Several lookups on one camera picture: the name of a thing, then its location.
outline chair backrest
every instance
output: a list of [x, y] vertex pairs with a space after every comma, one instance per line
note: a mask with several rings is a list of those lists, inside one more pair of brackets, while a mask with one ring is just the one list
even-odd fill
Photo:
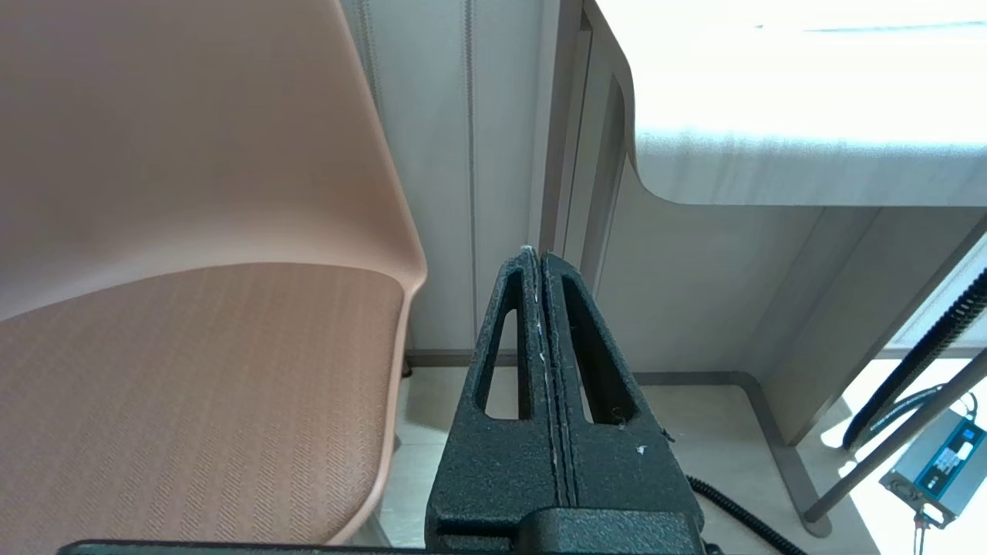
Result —
[[424, 280], [338, 2], [7, 0], [0, 75], [0, 319], [248, 262]]

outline power supply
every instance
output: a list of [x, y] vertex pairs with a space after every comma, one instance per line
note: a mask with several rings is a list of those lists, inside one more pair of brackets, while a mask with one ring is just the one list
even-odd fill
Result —
[[880, 484], [944, 528], [987, 478], [987, 448], [978, 448], [984, 435], [972, 420], [947, 410], [912, 441]]

